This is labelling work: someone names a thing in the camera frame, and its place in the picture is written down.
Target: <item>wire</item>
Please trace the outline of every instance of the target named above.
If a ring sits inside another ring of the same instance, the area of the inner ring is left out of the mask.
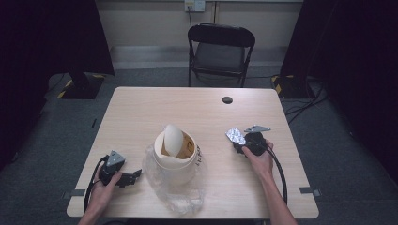
[[[254,139],[252,139],[252,138],[250,138],[250,141],[253,142],[253,143],[255,143],[257,146],[260,146],[260,147],[263,148],[264,150],[266,150],[266,151],[272,156],[272,158],[274,159],[275,164],[276,164],[276,166],[277,166],[277,168],[278,168],[278,171],[279,171],[279,175],[280,175],[281,180],[282,180],[283,200],[284,200],[284,202],[287,204],[287,185],[286,185],[286,178],[284,177],[284,173],[283,173],[283,169],[282,169],[281,163],[279,162],[278,158],[276,157],[276,155],[275,155],[275,153],[272,151],[272,149],[268,148],[268,146],[265,147],[265,146],[263,146],[263,144],[262,144],[261,142],[257,142],[256,140],[254,140]]]
[[[291,124],[291,123],[293,122],[293,120],[295,120],[295,119],[296,119],[302,112],[304,112],[306,109],[308,109],[308,108],[310,108],[310,107],[312,107],[312,106],[314,106],[314,105],[316,105],[316,104],[318,104],[318,103],[324,101],[325,99],[327,99],[328,96],[325,96],[323,99],[321,99],[321,100],[319,100],[319,101],[316,102],[316,100],[317,100],[317,99],[319,98],[319,96],[321,95],[323,89],[324,89],[324,83],[322,82],[322,86],[321,86],[321,88],[319,89],[319,91],[318,91],[318,93],[316,94],[316,96],[315,96],[314,99],[311,99],[310,102],[308,102],[307,104],[305,104],[303,107],[301,107],[301,108],[298,109],[298,110],[295,110],[295,111],[292,111],[292,112],[286,112],[284,115],[289,115],[289,114],[298,112],[295,116],[293,116],[292,119],[289,120],[288,124]]]
[[[282,99],[281,102],[299,102],[299,103],[304,103],[305,105],[307,105],[307,104],[311,104],[312,100],[303,101],[303,100],[298,100],[298,99]],[[299,110],[296,110],[296,111],[293,111],[293,112],[290,112],[290,111],[291,111],[292,109],[295,109],[295,108],[300,108],[300,109],[302,109],[303,107],[305,107],[305,106],[293,106],[292,108],[286,110],[284,114],[285,114],[285,115],[288,115],[288,114],[291,114],[291,113],[295,113],[295,112],[297,112],[297,111],[299,111]]]
[[[218,6],[218,2],[217,1],[215,1],[215,2],[213,2],[213,8],[214,8],[214,10],[215,10],[215,13],[213,13],[213,23],[216,23],[216,18],[217,18],[217,15],[219,14],[219,12],[217,11],[217,8],[219,8],[219,6]]]
[[[88,188],[87,188],[87,191],[85,192],[85,196],[84,196],[84,207],[83,207],[84,211],[87,209],[87,206],[88,206],[88,200],[90,199],[91,189],[93,188],[93,186],[94,186],[98,181],[100,181],[100,180],[98,180],[98,181],[96,181],[96,182],[93,182],[93,181],[94,181],[94,178],[96,177],[97,170],[98,170],[98,168],[99,168],[101,162],[102,162],[102,161],[108,160],[108,158],[109,158],[109,156],[106,155],[105,157],[102,157],[102,158],[99,160],[99,162],[97,163],[96,169],[94,170],[93,175],[91,176],[90,183],[88,184]]]
[[[311,69],[311,67],[312,67],[312,65],[313,65],[313,63],[314,63],[314,61],[315,61],[315,58],[317,57],[317,53],[319,52],[319,48],[320,48],[320,46],[321,46],[321,41],[322,41],[322,39],[323,39],[322,37],[323,37],[323,36],[326,34],[326,32],[327,32],[327,28],[328,28],[328,26],[329,26],[329,24],[330,24],[332,15],[333,15],[333,13],[334,13],[334,11],[335,11],[335,9],[336,9],[336,7],[337,7],[338,4],[339,4],[339,1],[335,1],[334,5],[333,5],[333,8],[332,8],[332,10],[331,10],[331,13],[330,13],[329,16],[328,16],[326,25],[324,26],[324,29],[322,30],[322,33],[321,33],[321,36],[320,36],[321,38],[317,41],[316,46],[315,46],[315,48],[313,49],[313,54],[312,54],[312,58],[311,58],[311,61],[310,61],[310,65],[307,66],[307,74],[306,74],[307,76],[310,74],[310,69]],[[312,100],[312,102],[311,102],[310,105],[305,106],[301,111],[299,111],[299,112],[288,122],[288,124],[292,123],[293,120],[296,119],[304,110],[306,110],[306,109],[308,109],[309,107],[311,107],[311,106],[313,106],[313,105],[316,105],[316,104],[318,104],[318,103],[320,103],[320,102],[322,102],[322,101],[324,101],[324,100],[326,99],[326,97],[325,97],[325,98],[323,98],[322,100],[320,100],[320,101],[314,103],[314,101],[315,101],[318,97],[319,97],[319,95],[316,96],[314,100]]]
[[[188,7],[188,14],[190,15],[190,27],[192,27],[192,7]]]

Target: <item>plastic bag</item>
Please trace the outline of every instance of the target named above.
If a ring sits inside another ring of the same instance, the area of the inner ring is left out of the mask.
[[[204,182],[207,165],[199,146],[196,147],[198,153],[194,176],[185,184],[176,185],[169,182],[165,170],[155,160],[154,144],[147,147],[143,160],[145,176],[156,195],[169,209],[181,217],[194,214],[202,207],[205,198]]]

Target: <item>wall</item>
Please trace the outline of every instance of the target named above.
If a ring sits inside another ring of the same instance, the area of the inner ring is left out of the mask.
[[[187,46],[189,14],[183,1],[98,1],[109,47]],[[300,2],[206,2],[205,12],[192,14],[192,24],[243,26],[256,36],[256,47],[279,48],[289,41]]]

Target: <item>black curtain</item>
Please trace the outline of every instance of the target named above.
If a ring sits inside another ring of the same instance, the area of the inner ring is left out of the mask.
[[[0,1],[0,169],[38,116],[49,78],[114,75],[94,0]]]
[[[398,2],[304,0],[281,73],[327,83],[351,131],[398,183]]]

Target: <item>silver foil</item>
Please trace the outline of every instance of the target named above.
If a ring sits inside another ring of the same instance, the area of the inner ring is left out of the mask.
[[[225,132],[226,136],[231,140],[233,143],[238,143],[238,144],[246,144],[245,137],[240,133],[239,129],[236,127],[233,127],[229,129],[228,131]]]

